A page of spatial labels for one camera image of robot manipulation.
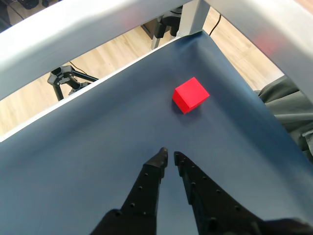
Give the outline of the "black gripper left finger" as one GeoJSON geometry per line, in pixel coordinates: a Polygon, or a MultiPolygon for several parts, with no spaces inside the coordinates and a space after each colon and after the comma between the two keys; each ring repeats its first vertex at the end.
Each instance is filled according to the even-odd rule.
{"type": "Polygon", "coordinates": [[[91,234],[155,235],[159,186],[167,164],[163,147],[143,165],[123,206],[107,212],[91,234]]]}

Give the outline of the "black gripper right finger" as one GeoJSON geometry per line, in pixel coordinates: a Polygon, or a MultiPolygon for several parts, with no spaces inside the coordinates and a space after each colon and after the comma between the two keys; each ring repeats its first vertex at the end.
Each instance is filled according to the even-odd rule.
{"type": "Polygon", "coordinates": [[[174,152],[200,235],[260,235],[260,218],[241,206],[193,161],[174,152]]]}

